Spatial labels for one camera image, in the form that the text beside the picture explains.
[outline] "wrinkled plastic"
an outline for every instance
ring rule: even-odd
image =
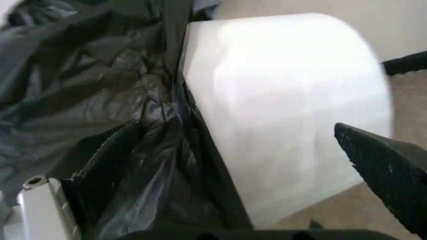
[[[0,32],[0,188],[64,179],[84,239],[250,228],[179,69],[191,0],[39,0]]]

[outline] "floor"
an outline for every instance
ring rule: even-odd
[[[427,70],[395,75],[389,80],[394,103],[394,138],[427,149]],[[368,229],[400,240],[417,240],[365,185],[287,217],[274,229],[306,229],[310,220],[328,229]]]

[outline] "black plastic edge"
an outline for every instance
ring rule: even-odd
[[[382,64],[389,76],[427,69],[427,51],[384,61]]]

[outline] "black garbage bag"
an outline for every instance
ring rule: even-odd
[[[63,179],[84,239],[251,228],[179,69],[217,3],[28,0],[0,31],[0,189]]]

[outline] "white paper roll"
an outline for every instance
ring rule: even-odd
[[[186,83],[257,228],[362,180],[343,122],[389,137],[390,91],[354,29],[322,14],[195,22]]]

